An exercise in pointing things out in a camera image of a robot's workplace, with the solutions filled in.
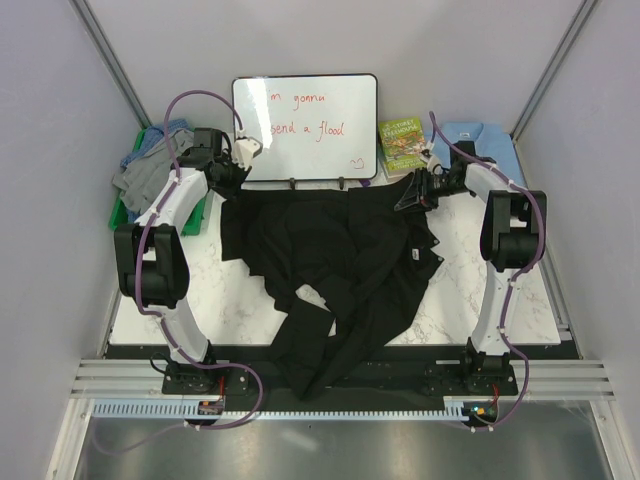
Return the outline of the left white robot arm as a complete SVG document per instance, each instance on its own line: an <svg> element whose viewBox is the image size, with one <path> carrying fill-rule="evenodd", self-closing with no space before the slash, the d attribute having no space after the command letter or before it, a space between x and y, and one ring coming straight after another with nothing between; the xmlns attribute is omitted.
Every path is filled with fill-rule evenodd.
<svg viewBox="0 0 640 480"><path fill-rule="evenodd" d="M223 131L197 128L183 154L168 149L166 183L148 209L114 232L120 292L134 300L140 314L156 321L171 360L188 365L185 382L198 393L215 389L220 371L187 300L190 271L180 236L209 192L225 199L237 195L261 150L250 137L232 140Z"/></svg>

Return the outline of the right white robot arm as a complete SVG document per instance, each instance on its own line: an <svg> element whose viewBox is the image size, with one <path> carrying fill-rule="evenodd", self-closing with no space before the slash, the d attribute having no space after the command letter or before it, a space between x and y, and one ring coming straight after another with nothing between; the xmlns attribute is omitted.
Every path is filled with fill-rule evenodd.
<svg viewBox="0 0 640 480"><path fill-rule="evenodd" d="M494 381L484 359L513 351L508 339L509 305L517 284L542 258L545 249L546 195L529 191L509 179L488 157L476 157L455 145L448 167L432 153L433 144L420 153L424 166L410 175L410 183L395 204L396 211L431 211L443 197L469 193L485 204L480 253L487 275L477 324L468 341L473 358L458 368L458 381L467 392L483 392Z"/></svg>

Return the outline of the black long sleeve shirt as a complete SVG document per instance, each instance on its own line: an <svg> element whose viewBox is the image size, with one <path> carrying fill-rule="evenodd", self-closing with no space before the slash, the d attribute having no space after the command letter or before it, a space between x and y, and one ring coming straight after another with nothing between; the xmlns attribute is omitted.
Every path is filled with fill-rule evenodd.
<svg viewBox="0 0 640 480"><path fill-rule="evenodd" d="M410 180L336 190L243 190L221 207L222 258L241 259L285 313L270 347L348 359L413 323L441 261Z"/></svg>

